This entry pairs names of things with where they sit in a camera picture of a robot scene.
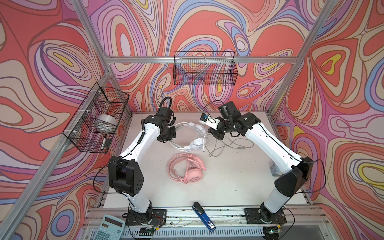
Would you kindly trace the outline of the white headphones with grey cable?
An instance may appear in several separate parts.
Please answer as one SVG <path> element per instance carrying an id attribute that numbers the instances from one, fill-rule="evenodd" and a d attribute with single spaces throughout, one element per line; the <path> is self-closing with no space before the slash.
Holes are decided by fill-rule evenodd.
<path id="1" fill-rule="evenodd" d="M 207 144 L 209 143 L 209 136 L 212 134 L 208 133 L 208 130 L 199 124 L 194 124 L 192 122 L 181 122 L 175 125 L 176 131 L 179 131 L 183 128 L 189 128 L 196 132 L 196 136 L 194 139 L 186 146 L 181 146 L 175 143 L 174 141 L 170 141 L 171 146 L 180 152 L 193 152 L 193 151 L 203 151 L 209 153 L 209 157 L 217 158 L 219 157 L 224 148 L 230 148 L 235 150 L 246 150 L 252 148 L 255 144 L 248 139 L 240 139 L 240 141 L 246 141 L 249 146 L 241 145 L 237 143 L 238 139 L 230 140 L 228 137 L 225 137 L 223 140 L 216 140 L 214 144 L 214 148 L 209 150 L 207 148 Z"/>

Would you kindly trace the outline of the pink headphones with cable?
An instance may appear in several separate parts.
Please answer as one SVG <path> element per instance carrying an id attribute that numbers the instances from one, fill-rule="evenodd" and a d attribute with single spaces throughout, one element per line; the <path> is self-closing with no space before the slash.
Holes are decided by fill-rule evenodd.
<path id="1" fill-rule="evenodd" d="M 180 176 L 176 170 L 176 165 L 186 162 L 186 171 Z M 188 153 L 180 153 L 174 155 L 168 162 L 167 171 L 169 177 L 175 182 L 184 184 L 197 183 L 202 180 L 206 171 L 205 163 L 198 157 Z"/>

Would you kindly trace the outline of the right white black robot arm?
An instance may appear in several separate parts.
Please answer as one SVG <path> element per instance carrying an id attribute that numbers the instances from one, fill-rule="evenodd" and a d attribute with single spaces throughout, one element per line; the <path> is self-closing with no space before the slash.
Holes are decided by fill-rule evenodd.
<path id="1" fill-rule="evenodd" d="M 260 221 L 269 224 L 274 220 L 276 213 L 282 210 L 308 181 L 314 161 L 309 157 L 301 157 L 285 146 L 254 114 L 241 114 L 232 101 L 221 105 L 219 111 L 220 117 L 212 118 L 207 114 L 200 118 L 201 123 L 209 126 L 210 134 L 217 140 L 223 140 L 225 134 L 246 137 L 263 150 L 282 173 L 275 180 L 274 189 L 259 208 Z"/>

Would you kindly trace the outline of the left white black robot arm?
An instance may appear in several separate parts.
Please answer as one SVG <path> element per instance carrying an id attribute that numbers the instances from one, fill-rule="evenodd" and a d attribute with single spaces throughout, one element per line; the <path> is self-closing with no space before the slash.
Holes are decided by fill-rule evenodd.
<path id="1" fill-rule="evenodd" d="M 157 217 L 154 217 L 152 202 L 140 193 L 144 185 L 140 161 L 154 141 L 166 143 L 176 138 L 175 121 L 169 107 L 159 107 L 155 115 L 141 120 L 141 131 L 131 145 L 108 162 L 109 187 L 117 194 L 124 195 L 129 202 L 131 210 L 127 213 L 127 219 L 141 225 L 151 224 Z"/>

